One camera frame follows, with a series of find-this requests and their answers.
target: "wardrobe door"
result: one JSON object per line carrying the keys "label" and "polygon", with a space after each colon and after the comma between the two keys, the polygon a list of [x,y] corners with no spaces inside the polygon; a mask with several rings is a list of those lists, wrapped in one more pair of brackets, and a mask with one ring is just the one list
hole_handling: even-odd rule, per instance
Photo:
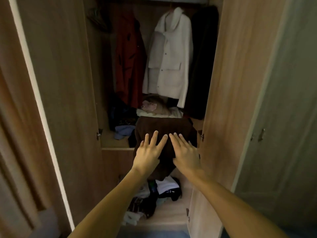
{"label": "wardrobe door", "polygon": [[17,0],[75,225],[105,196],[106,180],[82,0]]}
{"label": "wardrobe door", "polygon": [[[200,154],[203,168],[232,191],[285,6],[286,0],[224,0]],[[222,230],[216,212],[195,189],[188,229],[191,238],[218,237]]]}
{"label": "wardrobe door", "polygon": [[281,225],[317,221],[317,0],[293,0],[236,193]]}

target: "white jacket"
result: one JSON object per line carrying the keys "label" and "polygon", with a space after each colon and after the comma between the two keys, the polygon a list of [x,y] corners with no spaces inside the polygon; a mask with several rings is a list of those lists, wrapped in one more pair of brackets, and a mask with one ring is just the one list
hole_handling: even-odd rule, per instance
{"label": "white jacket", "polygon": [[179,99],[177,106],[183,108],[192,54],[191,21],[177,7],[173,13],[165,13],[154,30],[142,92]]}

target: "dark red coat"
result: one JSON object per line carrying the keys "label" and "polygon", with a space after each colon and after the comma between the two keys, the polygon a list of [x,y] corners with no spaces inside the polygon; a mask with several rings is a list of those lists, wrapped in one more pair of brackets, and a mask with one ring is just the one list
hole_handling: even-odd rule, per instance
{"label": "dark red coat", "polygon": [[142,105],[142,84],[146,52],[140,23],[134,14],[122,13],[118,21],[116,48],[116,93],[125,104]]}

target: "brown jacket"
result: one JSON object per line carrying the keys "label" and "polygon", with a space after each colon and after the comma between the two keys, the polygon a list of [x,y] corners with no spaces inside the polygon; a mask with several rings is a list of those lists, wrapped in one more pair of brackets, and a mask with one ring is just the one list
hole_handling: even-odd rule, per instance
{"label": "brown jacket", "polygon": [[[190,141],[191,144],[197,147],[197,131],[186,118],[153,118],[153,117],[140,117],[135,126],[135,137],[137,145],[133,152],[135,157],[138,147],[145,135],[149,134],[149,140],[151,140],[154,131],[158,131],[157,143],[162,139],[163,135],[174,133],[182,134],[186,141]],[[161,155],[159,156],[160,163],[149,176],[149,180],[164,180],[169,176],[175,168],[173,163],[175,158],[175,152],[170,138],[168,138],[166,145],[164,146]]]}

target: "black coat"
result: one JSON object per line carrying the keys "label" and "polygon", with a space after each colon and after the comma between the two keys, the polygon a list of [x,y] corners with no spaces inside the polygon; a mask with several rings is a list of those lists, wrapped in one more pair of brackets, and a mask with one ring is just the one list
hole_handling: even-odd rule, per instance
{"label": "black coat", "polygon": [[215,6],[200,9],[192,17],[194,54],[184,113],[203,119],[215,58],[219,14]]}

